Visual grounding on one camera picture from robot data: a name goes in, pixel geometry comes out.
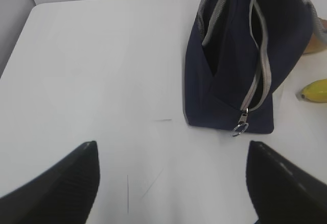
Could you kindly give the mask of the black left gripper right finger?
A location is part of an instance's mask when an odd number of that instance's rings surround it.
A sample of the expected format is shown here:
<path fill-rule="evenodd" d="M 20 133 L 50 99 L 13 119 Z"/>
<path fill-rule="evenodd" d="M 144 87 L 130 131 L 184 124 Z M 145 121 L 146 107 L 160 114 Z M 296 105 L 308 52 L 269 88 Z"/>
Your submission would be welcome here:
<path fill-rule="evenodd" d="M 257 223 L 326 223 L 326 184 L 263 142 L 249 144 L 246 185 Z"/>

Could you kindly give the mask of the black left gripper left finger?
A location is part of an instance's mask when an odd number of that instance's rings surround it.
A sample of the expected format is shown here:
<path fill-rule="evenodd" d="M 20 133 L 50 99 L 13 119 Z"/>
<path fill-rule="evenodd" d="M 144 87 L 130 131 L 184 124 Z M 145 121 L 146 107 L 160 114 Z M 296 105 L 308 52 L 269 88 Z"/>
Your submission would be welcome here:
<path fill-rule="evenodd" d="M 86 223 L 100 185 L 96 141 L 1 197 L 1 223 Z"/>

